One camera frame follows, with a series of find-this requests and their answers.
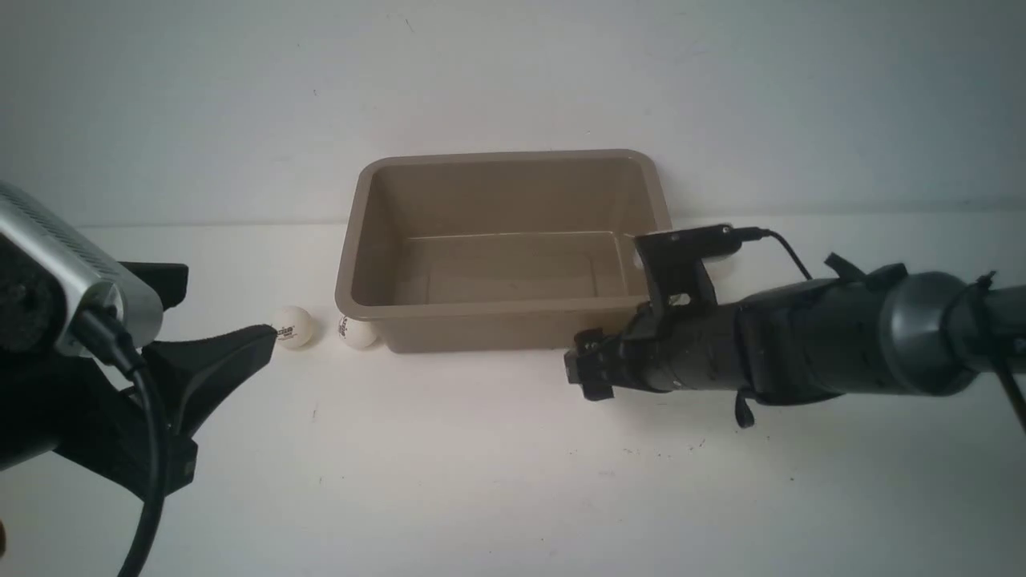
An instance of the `robotic arm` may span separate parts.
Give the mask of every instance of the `robotic arm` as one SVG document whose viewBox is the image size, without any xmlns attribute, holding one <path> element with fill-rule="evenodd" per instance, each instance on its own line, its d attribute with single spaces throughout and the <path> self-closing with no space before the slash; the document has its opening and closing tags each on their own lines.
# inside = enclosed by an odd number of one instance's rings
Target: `robotic arm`
<svg viewBox="0 0 1026 577">
<path fill-rule="evenodd" d="M 121 577 L 142 570 L 164 497 L 192 483 L 197 429 L 274 348 L 268 325 L 155 341 L 188 276 L 114 261 L 0 182 L 0 470 L 53 451 L 142 499 Z M 96 360 L 134 385 L 119 391 Z"/>
<path fill-rule="evenodd" d="M 1026 401 L 1012 374 L 1026 372 L 1026 286 L 990 290 L 904 265 L 864 273 L 836 255 L 837 278 L 758 293 L 719 305 L 704 259 L 736 253 L 772 231 L 719 225 L 636 238 L 649 302 L 620 334 L 578 334 L 565 355 L 586 398 L 613 387 L 649 392 L 738 391 L 735 418 L 754 424 L 747 400 L 793 406 L 844 393 L 946 396 L 983 372 L 997 374 L 1026 430 Z"/>
</svg>

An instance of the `beige plastic bin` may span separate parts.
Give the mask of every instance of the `beige plastic bin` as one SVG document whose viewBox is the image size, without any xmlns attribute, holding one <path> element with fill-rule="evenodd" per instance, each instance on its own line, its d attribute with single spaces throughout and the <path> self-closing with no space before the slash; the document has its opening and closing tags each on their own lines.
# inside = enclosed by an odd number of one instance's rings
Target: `beige plastic bin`
<svg viewBox="0 0 1026 577">
<path fill-rule="evenodd" d="M 646 300 L 632 237 L 667 229 L 631 150 L 386 158 L 360 174 L 336 303 L 395 352 L 569 348 Z"/>
</svg>

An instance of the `white surface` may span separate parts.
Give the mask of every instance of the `white surface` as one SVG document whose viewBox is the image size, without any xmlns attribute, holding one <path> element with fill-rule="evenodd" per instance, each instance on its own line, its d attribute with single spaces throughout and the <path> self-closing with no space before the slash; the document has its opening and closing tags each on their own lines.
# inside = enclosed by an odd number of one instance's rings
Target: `white surface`
<svg viewBox="0 0 1026 577">
<path fill-rule="evenodd" d="M 1026 208 L 1026 2 L 5 0 L 0 178 L 341 221 L 385 156 L 635 148 L 674 216 Z"/>
<path fill-rule="evenodd" d="M 346 315 L 342 315 L 339 319 L 339 330 L 336 334 L 340 341 L 357 350 L 365 349 L 378 340 L 378 334 L 369 322 L 349 318 Z"/>
<path fill-rule="evenodd" d="M 271 326 L 278 331 L 277 344 L 286 349 L 298 349 L 310 342 L 316 322 L 302 307 L 288 305 L 274 311 Z"/>
<path fill-rule="evenodd" d="M 1026 282 L 1024 213 L 731 219 L 831 251 Z M 302 304 L 331 328 L 342 226 L 88 230 L 122 259 L 189 263 L 164 339 Z M 293 246 L 302 244 L 298 253 Z M 773 242 L 714 271 L 733 300 L 794 280 Z M 148 577 L 1018 575 L 1026 451 L 993 379 L 949 399 L 754 407 L 728 393 L 591 403 L 562 351 L 395 355 L 330 335 L 277 351 L 203 425 Z M 0 473 L 0 575 L 114 575 L 139 502 L 46 455 Z"/>
</svg>

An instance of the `cable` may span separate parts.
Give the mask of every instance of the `cable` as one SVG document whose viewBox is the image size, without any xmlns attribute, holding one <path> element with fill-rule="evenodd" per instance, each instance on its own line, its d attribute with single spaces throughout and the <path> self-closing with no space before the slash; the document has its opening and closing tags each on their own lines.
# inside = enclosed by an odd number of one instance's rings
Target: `cable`
<svg viewBox="0 0 1026 577">
<path fill-rule="evenodd" d="M 785 240 L 783 236 L 781 236 L 777 231 L 768 229 L 762 229 L 762 233 L 765 236 L 772 236 L 776 238 L 777 242 L 780 242 L 780 245 L 783 246 L 785 251 L 787 251 L 788 255 L 791 256 L 791 260 L 794 261 L 794 265 L 798 267 L 798 270 L 801 271 L 801 275 L 805 277 L 805 280 L 813 279 L 813 275 L 808 274 L 808 269 L 806 269 L 805 265 L 801 263 L 801 259 L 798 258 L 798 255 L 795 254 L 794 248 L 791 248 L 791 244 L 787 240 Z"/>
<path fill-rule="evenodd" d="M 135 536 L 132 537 L 131 546 L 121 565 L 118 577 L 135 577 L 143 571 L 143 565 L 146 564 L 146 560 L 150 555 L 150 548 L 157 536 L 157 526 L 160 524 L 160 514 L 164 509 L 164 497 L 167 495 L 170 439 L 167 432 L 167 420 L 164 416 L 164 405 L 149 369 L 144 366 L 135 370 L 131 380 L 135 384 L 135 390 L 139 391 L 143 414 L 146 416 L 150 446 L 150 479 L 143 498 L 143 511 L 139 515 L 139 525 L 135 526 Z"/>
<path fill-rule="evenodd" d="M 801 275 L 805 277 L 805 280 L 813 279 L 813 275 L 808 274 L 808 269 L 806 269 L 805 265 L 802 264 L 801 259 L 798 258 L 797 253 L 794 252 L 794 248 L 791 248 L 791 243 L 789 243 L 777 231 L 773 231 L 767 228 L 744 227 L 744 228 L 734 229 L 733 232 L 734 234 L 737 234 L 738 238 L 740 238 L 743 242 L 748 242 L 750 240 L 760 240 L 767 236 L 776 238 L 777 242 L 780 242 L 780 245 L 783 246 L 785 251 L 787 251 L 788 256 L 790 256 L 791 260 L 794 261 L 794 265 L 798 267 L 799 271 L 801 271 Z"/>
<path fill-rule="evenodd" d="M 132 345 L 131 335 L 116 318 L 107 311 L 87 308 L 75 316 L 72 331 L 97 360 L 117 368 L 139 391 L 150 450 L 150 478 L 135 536 L 118 572 L 118 577 L 136 577 L 150 554 L 167 495 L 170 438 L 164 406 L 146 360 Z"/>
</svg>

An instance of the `ping pong ball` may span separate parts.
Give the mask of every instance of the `ping pong ball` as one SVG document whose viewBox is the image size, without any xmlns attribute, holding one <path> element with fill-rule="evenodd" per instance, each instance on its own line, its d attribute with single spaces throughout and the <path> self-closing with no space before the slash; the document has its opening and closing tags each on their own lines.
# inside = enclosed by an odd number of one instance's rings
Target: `ping pong ball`
<svg viewBox="0 0 1026 577">
<path fill-rule="evenodd" d="M 286 349 L 298 349 L 314 335 L 314 319 L 300 307 L 281 307 L 274 313 L 271 324 L 278 332 L 278 344 Z"/>
<path fill-rule="evenodd" d="M 369 322 L 343 315 L 339 319 L 339 338 L 354 349 L 365 349 L 378 340 L 378 334 Z"/>
</svg>

